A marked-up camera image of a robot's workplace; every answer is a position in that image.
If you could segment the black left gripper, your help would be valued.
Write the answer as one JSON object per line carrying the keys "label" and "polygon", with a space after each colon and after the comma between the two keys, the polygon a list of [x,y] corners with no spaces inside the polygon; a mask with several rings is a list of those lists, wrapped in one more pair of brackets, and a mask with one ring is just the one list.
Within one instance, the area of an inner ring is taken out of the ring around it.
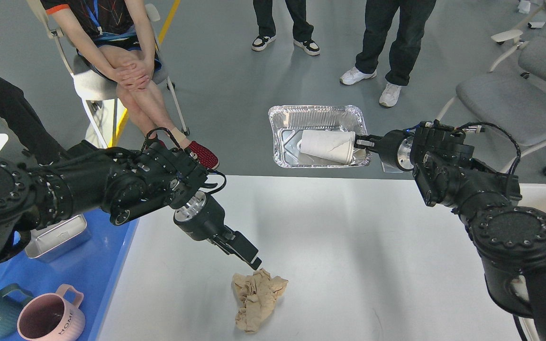
{"label": "black left gripper", "polygon": [[225,226],[225,210],[210,194],[198,191],[187,204],[176,209],[173,221],[193,240],[208,239],[227,255],[237,256],[252,270],[260,268],[258,249],[240,231]]}

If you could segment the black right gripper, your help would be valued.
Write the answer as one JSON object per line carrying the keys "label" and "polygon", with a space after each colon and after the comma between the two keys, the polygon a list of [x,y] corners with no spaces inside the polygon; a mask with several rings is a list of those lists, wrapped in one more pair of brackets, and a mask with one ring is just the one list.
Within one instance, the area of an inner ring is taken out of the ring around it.
{"label": "black right gripper", "polygon": [[383,172],[411,172],[413,138],[403,130],[392,130],[382,139],[377,135],[356,135],[354,148],[378,153]]}

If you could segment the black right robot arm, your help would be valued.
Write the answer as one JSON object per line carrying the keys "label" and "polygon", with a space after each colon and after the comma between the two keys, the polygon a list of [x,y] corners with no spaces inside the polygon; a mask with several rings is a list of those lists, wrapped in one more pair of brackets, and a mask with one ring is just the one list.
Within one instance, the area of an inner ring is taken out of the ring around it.
{"label": "black right robot arm", "polygon": [[473,158],[464,126],[422,121],[384,136],[357,135],[354,146],[382,164],[412,172],[425,205],[450,207],[481,257],[488,294],[498,307],[533,319],[546,341],[546,212],[518,205],[514,169],[505,172]]}

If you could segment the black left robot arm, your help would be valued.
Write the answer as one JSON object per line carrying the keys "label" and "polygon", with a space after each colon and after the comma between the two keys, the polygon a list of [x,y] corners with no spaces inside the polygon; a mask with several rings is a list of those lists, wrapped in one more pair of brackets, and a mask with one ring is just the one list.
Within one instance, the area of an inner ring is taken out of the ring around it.
{"label": "black left robot arm", "polygon": [[191,148],[167,149],[146,138],[141,150],[100,149],[83,141],[72,158],[25,168],[0,157],[0,263],[28,246],[32,230],[100,208],[120,226],[160,208],[174,210],[173,221],[191,239],[209,241],[252,269],[260,268],[258,249],[225,225],[225,211],[208,184],[215,173]]}

